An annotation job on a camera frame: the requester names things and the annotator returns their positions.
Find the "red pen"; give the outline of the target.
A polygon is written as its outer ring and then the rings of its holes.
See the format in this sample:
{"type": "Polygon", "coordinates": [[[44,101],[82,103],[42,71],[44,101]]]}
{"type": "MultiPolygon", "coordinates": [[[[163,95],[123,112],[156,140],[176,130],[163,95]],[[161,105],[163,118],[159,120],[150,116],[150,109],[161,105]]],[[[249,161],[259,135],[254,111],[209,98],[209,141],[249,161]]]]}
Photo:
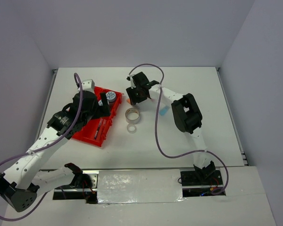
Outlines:
{"type": "Polygon", "coordinates": [[[95,134],[94,134],[94,139],[95,139],[95,140],[97,139],[99,130],[100,130],[101,125],[102,125],[102,121],[103,121],[103,119],[101,118],[100,121],[99,121],[99,124],[98,124],[98,126],[97,126],[96,132],[95,132],[95,134]]]}

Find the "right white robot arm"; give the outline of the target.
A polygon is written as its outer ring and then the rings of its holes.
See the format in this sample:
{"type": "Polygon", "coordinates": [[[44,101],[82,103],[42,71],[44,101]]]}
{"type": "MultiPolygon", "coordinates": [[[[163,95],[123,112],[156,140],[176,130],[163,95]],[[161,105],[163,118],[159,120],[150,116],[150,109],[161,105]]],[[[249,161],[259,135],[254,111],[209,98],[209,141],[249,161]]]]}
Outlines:
{"type": "Polygon", "coordinates": [[[198,104],[191,93],[180,94],[162,86],[156,80],[149,81],[143,73],[129,75],[130,87],[126,92],[130,99],[130,104],[135,106],[147,99],[158,100],[157,112],[155,116],[155,139],[158,143],[158,115],[160,103],[163,103],[172,109],[175,126],[182,133],[189,133],[197,147],[196,152],[206,151],[204,138],[202,136],[202,113],[198,104]]]}

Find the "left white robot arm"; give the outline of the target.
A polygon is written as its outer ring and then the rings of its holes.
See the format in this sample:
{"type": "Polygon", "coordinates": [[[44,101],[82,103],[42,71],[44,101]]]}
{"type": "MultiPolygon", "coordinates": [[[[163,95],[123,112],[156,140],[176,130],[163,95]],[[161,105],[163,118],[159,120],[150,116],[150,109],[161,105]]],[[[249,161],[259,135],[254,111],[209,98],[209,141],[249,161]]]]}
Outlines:
{"type": "Polygon", "coordinates": [[[41,172],[41,167],[69,139],[79,132],[90,120],[110,116],[110,106],[105,93],[98,103],[93,92],[81,91],[72,103],[55,113],[36,142],[11,167],[0,173],[0,196],[16,212],[28,209],[38,196],[56,187],[70,185],[77,188],[90,177],[73,163],[61,168],[41,172]]]}

